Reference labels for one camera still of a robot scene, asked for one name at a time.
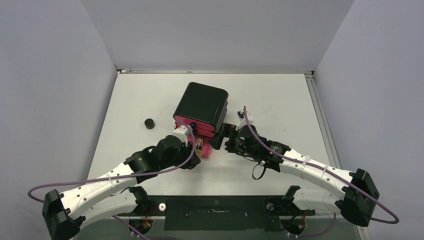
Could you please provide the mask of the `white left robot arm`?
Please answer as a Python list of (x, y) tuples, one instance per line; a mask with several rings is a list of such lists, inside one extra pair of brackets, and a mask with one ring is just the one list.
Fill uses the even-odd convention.
[(50, 238), (69, 240), (83, 227), (108, 216), (145, 214), (149, 198), (140, 183), (165, 172), (191, 170), (200, 162), (191, 142), (168, 135), (98, 178), (76, 183), (70, 190), (49, 191), (43, 200), (42, 216)]

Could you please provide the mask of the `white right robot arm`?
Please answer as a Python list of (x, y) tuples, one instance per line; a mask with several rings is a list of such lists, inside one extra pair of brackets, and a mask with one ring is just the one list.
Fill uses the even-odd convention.
[(380, 194), (371, 175), (363, 169), (353, 172), (315, 161), (283, 143), (259, 136), (254, 125), (236, 127), (226, 123), (208, 143), (215, 150), (224, 145), (228, 153), (246, 155), (265, 169), (294, 175), (327, 191), (307, 193), (298, 189), (282, 201), (289, 214), (299, 210), (330, 211), (361, 227), (367, 227), (372, 220)]

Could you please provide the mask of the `small black round jar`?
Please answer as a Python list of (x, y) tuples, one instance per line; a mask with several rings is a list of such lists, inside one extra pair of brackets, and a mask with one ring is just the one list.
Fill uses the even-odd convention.
[(154, 122), (154, 120), (152, 118), (147, 118), (144, 121), (144, 126), (148, 129), (148, 130), (152, 130), (156, 124)]

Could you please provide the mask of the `tan foundation tube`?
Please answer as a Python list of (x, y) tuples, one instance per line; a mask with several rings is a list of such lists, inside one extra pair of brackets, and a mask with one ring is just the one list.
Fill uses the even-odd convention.
[(199, 137), (196, 139), (195, 154), (197, 155), (198, 158), (203, 157), (203, 144), (204, 144), (204, 140), (202, 138)]

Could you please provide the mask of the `pink drawer with black knob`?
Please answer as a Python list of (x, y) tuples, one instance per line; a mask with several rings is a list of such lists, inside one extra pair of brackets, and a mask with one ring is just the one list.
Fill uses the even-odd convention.
[(185, 124), (190, 125), (191, 123), (195, 123), (197, 128), (213, 132), (215, 130), (215, 127), (207, 122), (203, 122), (197, 119), (192, 119), (189, 117), (181, 116), (181, 115), (175, 115), (174, 117), (175, 121), (183, 122)]

